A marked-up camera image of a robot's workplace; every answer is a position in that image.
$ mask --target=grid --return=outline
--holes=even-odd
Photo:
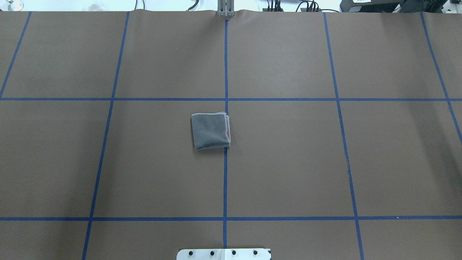
[[[96,176],[96,183],[94,186],[92,201],[91,201],[91,209],[90,215],[88,217],[0,217],[0,221],[71,221],[71,222],[87,222],[87,232],[85,236],[85,244],[82,253],[82,259],[86,258],[88,243],[91,238],[91,227],[92,223],[95,222],[132,222],[132,221],[155,221],[155,222],[184,222],[184,221],[212,221],[212,222],[222,222],[223,223],[223,247],[227,248],[227,231],[228,231],[228,222],[229,221],[354,221],[356,227],[356,234],[357,234],[357,244],[359,249],[360,258],[363,260],[365,259],[364,252],[363,252],[363,243],[361,238],[361,230],[359,221],[360,220],[444,220],[444,219],[462,219],[461,215],[444,215],[444,216],[361,216],[358,214],[357,206],[356,206],[356,197],[354,192],[354,185],[353,185],[353,177],[352,177],[352,169],[350,166],[350,159],[349,159],[349,152],[348,152],[348,145],[347,145],[347,137],[345,134],[345,127],[344,127],[344,120],[342,116],[342,108],[341,102],[349,102],[349,101],[367,101],[367,102],[375,102],[375,101],[391,101],[391,102],[400,102],[400,101],[432,101],[432,102],[446,102],[450,111],[451,118],[454,122],[454,127],[459,137],[459,141],[462,144],[462,135],[460,132],[460,128],[457,123],[457,119],[453,110],[452,102],[460,102],[462,101],[461,98],[450,98],[448,92],[446,90],[446,86],[444,84],[443,77],[441,75],[438,62],[436,60],[435,54],[433,52],[432,44],[430,42],[430,38],[427,31],[426,21],[424,18],[424,14],[420,13],[420,17],[422,20],[423,29],[425,31],[425,36],[429,48],[429,52],[432,56],[435,70],[438,74],[439,81],[441,83],[442,90],[444,92],[445,98],[341,98],[339,96],[338,86],[337,86],[337,77],[335,74],[335,66],[334,66],[334,59],[331,47],[331,41],[329,36],[329,28],[328,28],[328,19],[326,14],[323,14],[324,19],[324,26],[325,26],[325,33],[326,33],[326,43],[328,47],[328,53],[330,58],[330,66],[331,66],[331,73],[332,73],[332,80],[334,85],[334,92],[335,98],[230,98],[228,95],[228,20],[224,21],[225,27],[225,35],[224,35],[224,98],[116,98],[116,90],[117,90],[117,83],[119,78],[119,72],[121,68],[121,62],[123,57],[124,51],[124,44],[126,40],[126,33],[128,29],[129,17],[130,12],[127,12],[126,20],[125,20],[125,27],[123,30],[122,36],[122,43],[120,46],[120,52],[118,57],[117,69],[115,73],[114,85],[112,89],[112,95],[110,98],[4,98],[2,97],[5,89],[7,88],[8,79],[12,68],[15,63],[16,56],[21,46],[21,42],[23,37],[26,33],[26,29],[31,18],[32,12],[29,12],[27,20],[25,22],[24,28],[22,30],[21,36],[19,38],[17,47],[14,51],[12,60],[10,62],[7,74],[5,76],[2,89],[0,91],[0,100],[1,101],[110,101],[109,111],[107,115],[107,121],[104,131],[104,138],[103,138],[103,145],[101,147],[101,154],[99,158],[98,164],[98,171]],[[228,216],[228,149],[225,148],[223,152],[224,158],[224,165],[223,165],[223,216],[222,217],[94,217],[95,212],[95,204],[97,200],[97,193],[98,187],[101,177],[101,172],[103,168],[103,161],[104,161],[104,154],[106,149],[106,143],[108,139],[109,133],[109,126],[111,123],[111,116],[114,107],[114,103],[116,101],[220,101],[224,102],[225,104],[225,111],[228,113],[229,109],[229,102],[235,101],[335,101],[337,112],[338,112],[338,120],[340,124],[340,131],[341,137],[343,142],[343,149],[344,154],[347,162],[347,172],[348,172],[348,179],[349,179],[349,189],[351,193],[352,199],[352,207],[353,207],[353,216],[340,216],[340,217],[229,217]]]

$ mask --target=table surface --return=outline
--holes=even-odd
[[[462,16],[0,20],[3,259],[462,259]]]

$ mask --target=white metal plate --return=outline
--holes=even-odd
[[[271,260],[271,249],[182,249],[176,255],[176,260]]]

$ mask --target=metal bracket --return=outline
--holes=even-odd
[[[182,249],[176,260],[271,260],[271,249]]]
[[[218,0],[217,15],[220,17],[233,17],[234,0]]]

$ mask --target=white wall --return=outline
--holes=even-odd
[[[22,0],[23,11],[82,11],[95,1],[107,6],[109,11],[130,11],[134,9],[136,0]],[[146,9],[151,11],[185,11],[194,4],[195,0],[145,0]],[[143,7],[142,0],[138,0],[138,8]],[[266,0],[235,0],[235,10],[261,11],[268,6]],[[320,8],[340,10],[341,0],[317,0]],[[299,0],[282,0],[281,6],[285,12],[294,12]],[[7,11],[8,3],[0,0],[0,9]],[[462,13],[462,6],[450,4],[444,5],[447,9]],[[199,0],[194,10],[216,10],[217,0]]]

